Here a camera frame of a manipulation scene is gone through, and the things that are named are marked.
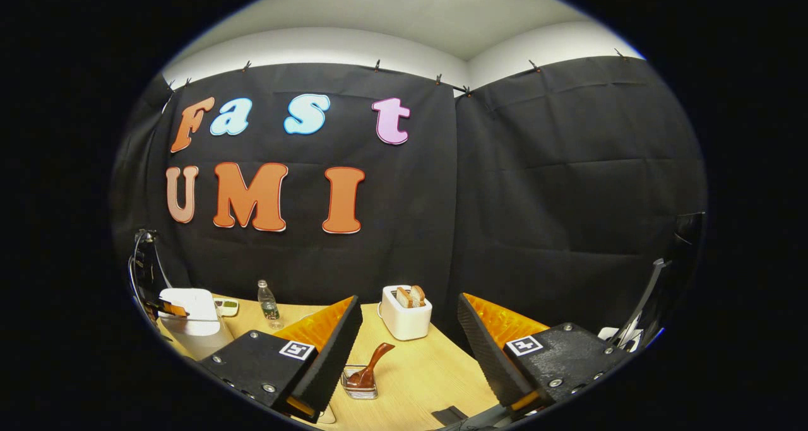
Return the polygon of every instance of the white ceiling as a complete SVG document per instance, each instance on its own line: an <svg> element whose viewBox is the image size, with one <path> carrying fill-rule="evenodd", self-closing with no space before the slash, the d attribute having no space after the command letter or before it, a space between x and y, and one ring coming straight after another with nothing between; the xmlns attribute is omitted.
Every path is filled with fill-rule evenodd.
<svg viewBox="0 0 808 431"><path fill-rule="evenodd" d="M172 62L252 33L353 28L412 40L470 60L523 32L591 20L558 0L259 0L214 26Z"/></svg>

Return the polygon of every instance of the metal rod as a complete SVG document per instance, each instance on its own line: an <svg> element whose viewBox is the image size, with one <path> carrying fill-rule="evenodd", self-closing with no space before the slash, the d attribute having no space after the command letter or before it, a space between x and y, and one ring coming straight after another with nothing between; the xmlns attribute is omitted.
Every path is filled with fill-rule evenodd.
<svg viewBox="0 0 808 431"><path fill-rule="evenodd" d="M621 336L622 333L626 333L627 331L629 331L629 328L631 328L632 324L634 324L634 320L639 318L640 313L643 312L643 308L645 307L650 294L654 290L657 278L659 278L659 273L666 265L667 264L665 264L665 260L663 258L659 258L656 259L656 261L654 261L654 273L651 274L651 279L648 282L646 291L643 293L643 298L640 299L640 302L637 304L637 308L635 308L634 312L631 313L629 320L623 325L623 327L620 330L617 331L617 333L614 334L614 336L612 336L612 338L609 339L609 344L614 344L614 342L617 341L617 339Z"/></svg>
<svg viewBox="0 0 808 431"><path fill-rule="evenodd" d="M618 348L626 347L626 344L631 341L631 337L634 336L634 330L637 329L637 324L640 321L640 316L643 315L643 311L640 311L640 314L631 322L629 328L626 330L626 333L623 334L623 337L620 339L620 342L617 343Z"/></svg>

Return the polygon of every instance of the orange letter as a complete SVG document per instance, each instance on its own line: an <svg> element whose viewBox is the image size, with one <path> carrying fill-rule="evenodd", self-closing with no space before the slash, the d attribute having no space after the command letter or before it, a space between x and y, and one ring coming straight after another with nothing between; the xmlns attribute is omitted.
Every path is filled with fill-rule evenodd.
<svg viewBox="0 0 808 431"><path fill-rule="evenodd" d="M189 222L194 218L194 179L199 175L199 167L188 166L182 170L185 175L185 208L180 209L177 203L177 179L179 178L179 168L169 167L165 170L165 178L168 179L168 189L165 195L168 196L168 211L176 222Z"/></svg>
<svg viewBox="0 0 808 431"><path fill-rule="evenodd" d="M242 227L247 227L255 209L255 229L272 232L286 229L286 222L280 218L280 182L289 172L288 167L266 163L255 173L249 188L236 163L220 163L214 171L219 177L219 198L213 224L218 227L235 226L236 221L230 215L230 207L233 206Z"/></svg>
<svg viewBox="0 0 808 431"><path fill-rule="evenodd" d="M331 203L323 230L328 233L359 232L362 224L355 217L356 187L364 180L364 172L353 167L330 167L326 178L331 181Z"/></svg>
<svg viewBox="0 0 808 431"><path fill-rule="evenodd" d="M202 124L202 116L205 112L213 109L213 97L207 100L199 101L197 104L191 104L182 111L182 121L179 123L177 130L177 138L171 146L171 153L179 152L179 150L188 147L191 144L191 138L188 132L196 133L196 130Z"/></svg>

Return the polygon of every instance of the water bottle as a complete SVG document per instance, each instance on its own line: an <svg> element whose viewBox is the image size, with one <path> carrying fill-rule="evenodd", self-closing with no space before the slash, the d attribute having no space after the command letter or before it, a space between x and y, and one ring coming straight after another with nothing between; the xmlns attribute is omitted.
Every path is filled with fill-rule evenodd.
<svg viewBox="0 0 808 431"><path fill-rule="evenodd" d="M275 296L272 294L272 291L266 286L265 280L258 281L258 302L261 304L263 317L269 320L269 327L272 330L280 330L283 328L283 324L280 322L278 304L275 301Z"/></svg>

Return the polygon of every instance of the white wall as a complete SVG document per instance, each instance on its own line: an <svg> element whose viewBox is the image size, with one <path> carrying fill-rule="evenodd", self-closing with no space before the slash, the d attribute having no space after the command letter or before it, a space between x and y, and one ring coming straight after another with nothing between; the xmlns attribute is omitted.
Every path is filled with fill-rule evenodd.
<svg viewBox="0 0 808 431"><path fill-rule="evenodd" d="M537 66L574 58L617 56L643 58L626 41L598 23L558 23L502 41L468 61L471 88L501 80Z"/></svg>
<svg viewBox="0 0 808 431"><path fill-rule="evenodd" d="M214 74L251 66L279 63L344 63L395 69L426 78L442 74L441 82L479 88L516 74L531 65L580 57L624 56L644 58L621 38L597 23L558 23L525 32L487 49L468 62L437 49L375 32L346 28L288 28L260 32L211 46L172 63L162 72L171 88L186 79L201 80Z"/></svg>
<svg viewBox="0 0 808 431"><path fill-rule="evenodd" d="M193 54L162 71L171 88L187 78L201 80L214 74L251 66L278 63L345 63L395 69L441 82L468 86L465 61L437 49L375 32L348 28L287 28L255 33L219 43Z"/></svg>

